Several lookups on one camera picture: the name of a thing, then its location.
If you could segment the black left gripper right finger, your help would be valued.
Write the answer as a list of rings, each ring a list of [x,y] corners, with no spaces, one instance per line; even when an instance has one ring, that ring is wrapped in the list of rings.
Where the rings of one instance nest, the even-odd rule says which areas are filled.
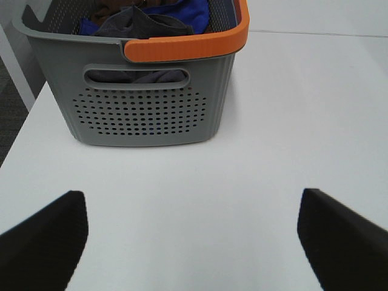
[[[319,189],[304,189],[297,234],[323,290],[387,290],[387,231]]]

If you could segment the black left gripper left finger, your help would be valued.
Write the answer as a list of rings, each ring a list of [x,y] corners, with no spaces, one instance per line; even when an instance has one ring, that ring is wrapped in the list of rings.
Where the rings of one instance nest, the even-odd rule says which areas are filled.
[[[88,235],[84,193],[63,194],[1,234],[1,290],[65,290]]]

